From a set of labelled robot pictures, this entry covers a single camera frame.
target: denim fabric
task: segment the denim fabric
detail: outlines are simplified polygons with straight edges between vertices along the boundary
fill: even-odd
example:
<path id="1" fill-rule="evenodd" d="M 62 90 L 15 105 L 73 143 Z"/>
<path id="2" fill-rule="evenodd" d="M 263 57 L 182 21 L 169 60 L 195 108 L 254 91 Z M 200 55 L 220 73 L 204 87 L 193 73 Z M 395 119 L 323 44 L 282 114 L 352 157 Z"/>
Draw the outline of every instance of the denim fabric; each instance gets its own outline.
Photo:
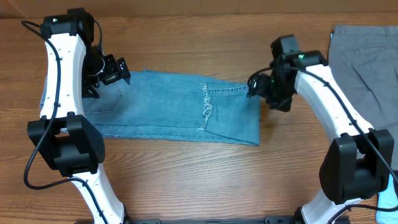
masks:
<path id="1" fill-rule="evenodd" d="M 106 138 L 259 144 L 260 99 L 245 83 L 144 71 L 96 90 L 83 109 Z"/>

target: wooden table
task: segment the wooden table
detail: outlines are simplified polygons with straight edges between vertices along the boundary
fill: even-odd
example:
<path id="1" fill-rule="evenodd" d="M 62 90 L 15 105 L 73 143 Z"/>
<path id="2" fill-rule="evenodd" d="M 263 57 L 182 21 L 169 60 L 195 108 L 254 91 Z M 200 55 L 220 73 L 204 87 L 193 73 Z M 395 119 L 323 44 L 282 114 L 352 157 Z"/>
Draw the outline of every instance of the wooden table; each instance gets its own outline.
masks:
<path id="1" fill-rule="evenodd" d="M 271 42 L 295 34 L 302 50 L 327 54 L 335 24 L 396 25 L 396 13 L 258 14 L 97 18 L 104 47 L 131 70 L 196 73 L 244 82 L 271 61 Z M 27 122 L 39 118 L 47 73 L 44 42 L 19 20 L 0 20 L 0 223 L 73 223 L 91 213 L 72 184 L 28 189 L 34 148 Z M 320 188 L 328 150 L 320 123 L 295 96 L 292 111 L 263 105 L 261 145 L 105 139 L 106 173 L 134 218 L 259 218 L 290 215 Z M 37 156 L 30 181 L 61 179 Z M 366 203 L 375 205 L 376 197 Z M 355 209 L 353 223 L 374 223 Z"/>

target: jeans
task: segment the jeans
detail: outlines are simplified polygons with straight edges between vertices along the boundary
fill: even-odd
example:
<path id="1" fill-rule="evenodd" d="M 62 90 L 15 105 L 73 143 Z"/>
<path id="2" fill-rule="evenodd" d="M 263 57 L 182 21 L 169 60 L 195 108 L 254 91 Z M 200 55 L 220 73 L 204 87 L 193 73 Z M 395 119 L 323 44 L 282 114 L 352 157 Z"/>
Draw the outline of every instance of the jeans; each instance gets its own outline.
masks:
<path id="1" fill-rule="evenodd" d="M 259 144 L 260 99 L 246 98 L 245 83 L 153 71 L 131 72 L 130 82 L 101 85 L 99 99 L 83 99 L 105 138 Z"/>

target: cable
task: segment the cable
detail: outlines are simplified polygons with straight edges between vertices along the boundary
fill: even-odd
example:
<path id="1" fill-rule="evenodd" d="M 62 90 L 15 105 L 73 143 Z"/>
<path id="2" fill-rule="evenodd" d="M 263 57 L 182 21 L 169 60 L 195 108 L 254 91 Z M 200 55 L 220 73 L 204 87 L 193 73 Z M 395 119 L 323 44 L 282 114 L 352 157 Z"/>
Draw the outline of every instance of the cable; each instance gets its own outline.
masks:
<path id="1" fill-rule="evenodd" d="M 98 43 L 98 45 L 102 48 L 102 29 L 101 29 L 101 25 L 96 20 L 94 20 L 94 22 L 97 24 L 98 29 L 99 29 L 99 43 Z"/>
<path id="2" fill-rule="evenodd" d="M 80 182 L 84 187 L 86 187 L 88 193 L 90 194 L 91 198 L 93 199 L 94 205 L 95 205 L 95 207 L 96 207 L 96 209 L 97 209 L 97 211 L 98 211 L 100 217 L 102 217 L 102 219 L 103 219 L 103 221 L 104 221 L 105 224 L 108 224 L 108 222 L 107 222 L 106 219 L 105 219 L 105 216 L 104 216 L 103 211 L 100 209 L 100 206 L 98 205 L 98 202 L 97 202 L 97 200 L 96 200 L 96 198 L 95 198 L 95 196 L 94 196 L 93 191 L 90 189 L 90 186 L 89 186 L 89 185 L 87 184 L 87 182 L 85 182 L 84 180 L 82 180 L 82 179 L 80 179 L 80 178 L 72 177 L 72 178 L 69 178 L 69 179 L 59 180 L 59 181 L 56 181 L 56 182 L 54 182 L 54 183 L 47 184 L 47 185 L 44 185 L 44 186 L 34 186 L 34 185 L 30 184 L 29 181 L 28 181 L 28 174 L 29 174 L 30 167 L 31 167 L 31 165 L 32 165 L 32 163 L 33 163 L 33 160 L 34 160 L 34 158 L 35 158 L 37 152 L 39 151 L 39 149 L 40 149 L 40 147 L 41 147 L 41 145 L 42 145 L 44 139 L 45 139 L 45 138 L 47 137 L 47 135 L 49 134 L 49 131 L 50 131 L 51 128 L 52 128 L 52 125 L 53 125 L 55 116 L 57 115 L 57 111 L 58 111 L 58 107 L 59 107 L 59 103 L 58 103 L 58 101 L 59 101 L 59 93 L 60 93 L 60 87 L 61 87 L 61 63 L 60 63 L 61 59 L 60 59 L 60 57 L 59 57 L 59 54 L 58 54 L 56 48 L 55 48 L 54 45 L 51 43 L 51 41 L 49 41 L 47 38 L 45 38 L 44 36 L 42 36 L 41 33 L 37 32 L 36 30 L 34 30 L 33 28 L 31 28 L 31 26 L 28 26 L 28 24 L 29 24 L 29 25 L 32 25 L 32 26 L 34 26 L 34 27 L 40 27 L 38 24 L 35 24 L 35 23 L 33 23 L 33 22 L 30 22 L 30 21 L 21 21 L 21 24 L 22 24 L 24 27 L 26 27 L 26 29 L 29 29 L 29 30 L 32 31 L 34 34 L 38 35 L 38 36 L 41 37 L 44 41 L 46 41 L 46 43 L 48 43 L 48 45 L 49 45 L 49 46 L 51 47 L 51 49 L 53 50 L 53 52 L 54 52 L 54 54 L 55 54 L 55 59 L 56 59 L 56 61 L 57 61 L 57 87 L 56 87 L 56 89 L 55 89 L 54 110 L 53 110 L 53 112 L 52 112 L 51 119 L 50 119 L 50 121 L 49 121 L 49 123 L 48 123 L 48 125 L 47 125 L 47 127 L 46 127 L 46 129 L 45 129 L 45 131 L 44 131 L 44 133 L 43 133 L 43 135 L 40 137 L 40 140 L 38 141 L 38 143 L 37 143 L 35 149 L 33 150 L 32 155 L 30 156 L 30 158 L 29 158 L 29 160 L 28 160 L 28 162 L 27 162 L 27 164 L 26 164 L 26 168 L 25 168 L 25 172 L 24 172 L 24 183 L 25 183 L 25 185 L 26 185 L 28 188 L 30 188 L 30 189 L 42 190 L 42 189 L 47 189 L 47 188 L 50 188 L 50 187 L 54 187 L 54 186 L 56 186 L 56 185 L 63 184 L 63 183 L 66 183 L 66 182 L 71 182 L 71 181 Z"/>
<path id="3" fill-rule="evenodd" d="M 330 86 L 330 84 L 327 81 L 324 81 L 323 78 L 319 77 L 318 75 L 309 72 L 307 70 L 304 69 L 300 69 L 300 68 L 294 68 L 294 67 L 276 67 L 273 68 L 274 70 L 295 70 L 298 72 L 303 72 L 307 75 L 312 76 L 313 78 L 316 78 L 317 80 L 319 80 L 320 82 L 322 82 L 325 86 L 327 86 L 329 88 L 329 90 L 334 94 L 334 96 L 336 97 L 336 99 L 338 100 L 338 102 L 340 103 L 341 107 L 343 108 L 343 110 L 345 111 L 345 113 L 347 114 L 347 117 L 349 119 L 349 121 L 354 125 L 354 127 L 356 128 L 356 130 L 360 133 L 360 135 L 365 138 L 366 143 L 370 146 L 370 148 L 372 149 L 372 152 L 375 153 L 375 155 L 377 155 L 377 157 L 381 160 L 381 162 L 384 164 L 384 166 L 387 167 L 390 175 L 392 176 L 392 178 L 394 179 L 394 181 L 398 184 L 398 179 L 397 176 L 395 175 L 394 171 L 391 169 L 391 167 L 388 165 L 388 163 L 386 162 L 386 160 L 383 158 L 383 156 L 380 154 L 380 152 L 378 151 L 378 149 L 376 149 L 376 147 L 374 146 L 374 144 L 370 141 L 370 139 L 365 135 L 365 133 L 362 131 L 362 129 L 358 126 L 356 120 L 353 118 L 353 116 L 351 115 L 351 113 L 348 111 L 348 108 L 346 107 L 346 105 L 344 104 L 343 100 L 340 98 L 340 96 L 337 94 L 336 90 Z M 331 224 L 336 218 L 338 218 L 342 213 L 344 213 L 346 210 L 349 210 L 351 208 L 367 208 L 367 209 L 371 209 L 371 210 L 376 210 L 376 211 L 382 211 L 382 212 L 394 212 L 398 210 L 398 205 L 393 207 L 393 208 L 379 208 L 379 207 L 375 207 L 375 206 L 371 206 L 371 205 L 347 205 L 344 208 L 342 208 L 341 210 L 339 210 L 335 215 L 332 216 L 332 218 L 328 221 L 327 224 Z"/>

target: gray fabric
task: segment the gray fabric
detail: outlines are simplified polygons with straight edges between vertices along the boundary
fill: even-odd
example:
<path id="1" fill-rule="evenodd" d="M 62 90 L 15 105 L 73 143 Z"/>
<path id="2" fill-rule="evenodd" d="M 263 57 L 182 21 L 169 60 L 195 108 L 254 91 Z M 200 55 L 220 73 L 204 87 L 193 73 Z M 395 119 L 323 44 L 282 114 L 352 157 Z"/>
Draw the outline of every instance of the gray fabric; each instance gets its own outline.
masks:
<path id="1" fill-rule="evenodd" d="M 329 64 L 361 116 L 394 137 L 392 168 L 398 169 L 398 27 L 336 26 Z"/>

